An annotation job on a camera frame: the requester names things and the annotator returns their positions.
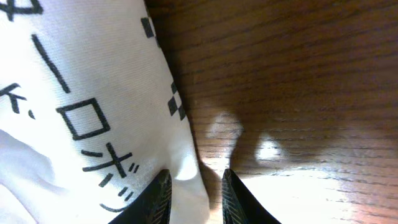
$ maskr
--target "black object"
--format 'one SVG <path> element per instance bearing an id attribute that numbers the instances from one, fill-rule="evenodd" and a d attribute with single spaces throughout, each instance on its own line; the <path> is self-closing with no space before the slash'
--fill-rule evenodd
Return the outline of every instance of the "black object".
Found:
<path id="1" fill-rule="evenodd" d="M 162 170 L 138 198 L 110 224 L 168 224 L 172 205 L 172 178 Z"/>
<path id="2" fill-rule="evenodd" d="M 222 191 L 224 224 L 280 224 L 231 169 L 224 171 Z"/>

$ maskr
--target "wooden surface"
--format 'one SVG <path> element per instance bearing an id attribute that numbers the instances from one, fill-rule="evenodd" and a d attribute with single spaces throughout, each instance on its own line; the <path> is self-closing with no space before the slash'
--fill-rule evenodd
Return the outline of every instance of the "wooden surface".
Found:
<path id="1" fill-rule="evenodd" d="M 147 0 L 222 223 L 231 166 L 282 223 L 398 223 L 398 1 Z"/>

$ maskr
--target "white fabric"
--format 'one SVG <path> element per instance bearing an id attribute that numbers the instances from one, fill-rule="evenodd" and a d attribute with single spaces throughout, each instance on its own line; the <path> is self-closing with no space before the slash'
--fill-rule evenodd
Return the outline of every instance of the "white fabric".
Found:
<path id="1" fill-rule="evenodd" d="M 15 1 L 15 7 L 32 3 Z M 162 169 L 170 169 L 173 178 L 170 223 L 205 223 L 208 198 L 188 118 L 181 120 L 178 110 L 170 113 L 168 102 L 174 97 L 180 106 L 180 97 L 172 91 L 173 79 L 155 37 L 148 38 L 142 26 L 141 18 L 148 17 L 143 1 L 39 4 L 41 14 L 16 10 L 10 19 L 0 11 L 0 223 L 107 223 L 119 212 L 100 204 L 127 206 Z M 19 113 L 12 107 L 13 96 L 25 98 L 16 100 Z M 96 100 L 108 129 L 93 104 L 65 109 L 90 99 Z M 59 108 L 82 139 L 73 139 Z M 84 137 L 96 130 L 102 131 Z M 118 158 L 132 153 L 120 162 L 126 176 L 112 164 L 83 171 L 113 161 L 109 144 Z M 111 180 L 100 187 L 108 174 Z"/>

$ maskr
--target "white cloth bag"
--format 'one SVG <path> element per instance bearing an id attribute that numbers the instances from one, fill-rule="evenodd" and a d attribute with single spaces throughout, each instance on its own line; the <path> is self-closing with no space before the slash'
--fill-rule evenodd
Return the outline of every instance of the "white cloth bag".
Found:
<path id="1" fill-rule="evenodd" d="M 208 197 L 142 0 L 0 0 L 0 223 L 107 223 L 162 169 L 170 223 Z"/>

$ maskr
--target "wooden table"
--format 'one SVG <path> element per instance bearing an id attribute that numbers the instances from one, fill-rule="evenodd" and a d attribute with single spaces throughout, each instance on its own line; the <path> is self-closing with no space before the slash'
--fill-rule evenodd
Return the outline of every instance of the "wooden table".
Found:
<path id="1" fill-rule="evenodd" d="M 222 223 L 233 170 L 282 223 L 398 223 L 397 0 L 147 0 Z"/>

